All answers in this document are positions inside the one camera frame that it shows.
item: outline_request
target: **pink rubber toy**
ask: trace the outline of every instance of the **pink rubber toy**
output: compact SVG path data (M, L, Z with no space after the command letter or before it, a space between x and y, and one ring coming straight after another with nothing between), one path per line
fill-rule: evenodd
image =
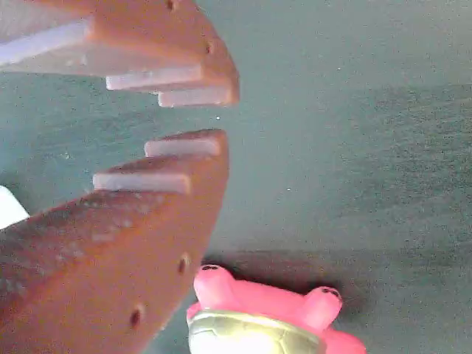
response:
M359 339L330 326L342 306L336 289L323 286L303 296L256 282L235 280L218 265L202 266L194 287L198 302L187 310L187 320L203 309L262 315L317 335L326 345L326 354L367 352Z

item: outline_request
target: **turtle shell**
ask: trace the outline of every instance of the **turtle shell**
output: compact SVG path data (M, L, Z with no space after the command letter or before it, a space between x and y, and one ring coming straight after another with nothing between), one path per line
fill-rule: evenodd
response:
M264 316L203 310L189 320L192 354L322 354L319 337Z

